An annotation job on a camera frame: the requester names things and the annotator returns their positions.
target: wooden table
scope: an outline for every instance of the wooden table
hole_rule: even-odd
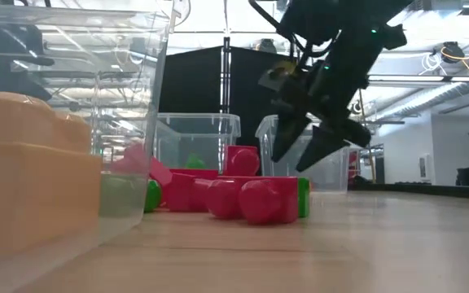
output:
[[[311,206],[275,227],[147,215],[19,293],[469,293],[469,199],[316,194]]]

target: clear plastic bin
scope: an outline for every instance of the clear plastic bin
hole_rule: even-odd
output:
[[[141,221],[146,176],[108,166],[152,148],[169,23],[0,6],[0,292]]]
[[[262,175],[307,177],[316,191],[344,194],[347,192],[348,185],[347,147],[329,155],[302,173],[296,171],[296,164],[312,137],[313,124],[319,124],[319,120],[314,118],[313,123],[305,128],[289,152],[278,163],[274,163],[271,160],[271,154],[278,116],[265,117],[256,131],[256,137],[260,139]]]
[[[159,113],[153,154],[168,168],[221,171],[226,147],[239,137],[236,115]]]

